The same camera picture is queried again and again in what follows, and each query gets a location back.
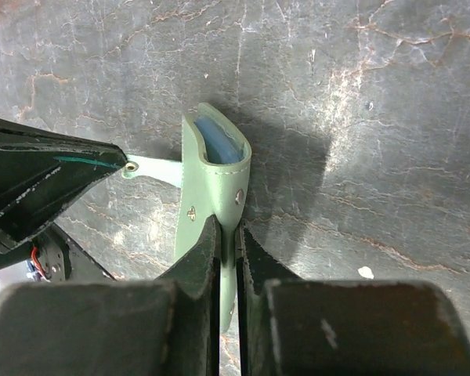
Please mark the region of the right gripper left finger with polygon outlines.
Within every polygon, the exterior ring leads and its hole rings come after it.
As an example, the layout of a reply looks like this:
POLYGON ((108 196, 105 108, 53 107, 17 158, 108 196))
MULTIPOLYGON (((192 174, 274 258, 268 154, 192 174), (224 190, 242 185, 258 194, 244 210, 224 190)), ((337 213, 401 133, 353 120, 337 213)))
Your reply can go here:
POLYGON ((0 375, 217 375, 220 228, 154 280, 113 281, 58 226, 68 281, 0 294, 0 375))

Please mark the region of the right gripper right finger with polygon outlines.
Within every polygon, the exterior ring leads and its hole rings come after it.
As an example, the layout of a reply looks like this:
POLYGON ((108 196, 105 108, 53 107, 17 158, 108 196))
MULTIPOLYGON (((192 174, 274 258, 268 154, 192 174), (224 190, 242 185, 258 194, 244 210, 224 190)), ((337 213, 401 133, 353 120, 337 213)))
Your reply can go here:
POLYGON ((423 280, 305 280, 236 233, 244 375, 470 375, 451 300, 423 280))

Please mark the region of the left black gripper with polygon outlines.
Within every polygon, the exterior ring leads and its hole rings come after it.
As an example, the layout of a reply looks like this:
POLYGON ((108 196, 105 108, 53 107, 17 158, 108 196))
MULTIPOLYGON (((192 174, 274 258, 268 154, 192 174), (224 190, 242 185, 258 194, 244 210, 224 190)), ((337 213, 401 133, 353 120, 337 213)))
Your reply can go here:
POLYGON ((114 279, 61 227, 51 224, 127 161, 111 143, 0 119, 0 290, 25 282, 114 279))

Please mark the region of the green card holder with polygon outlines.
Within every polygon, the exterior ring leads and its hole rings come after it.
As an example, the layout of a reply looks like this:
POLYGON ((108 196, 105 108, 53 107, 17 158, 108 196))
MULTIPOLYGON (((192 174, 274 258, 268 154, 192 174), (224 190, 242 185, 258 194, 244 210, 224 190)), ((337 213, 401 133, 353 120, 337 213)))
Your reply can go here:
POLYGON ((125 179, 146 176, 180 188, 175 258, 199 240, 207 218, 220 225, 220 331, 230 328, 236 294, 235 233, 246 202, 251 145, 238 127, 209 103, 182 117, 182 159, 172 161, 129 154, 125 179))

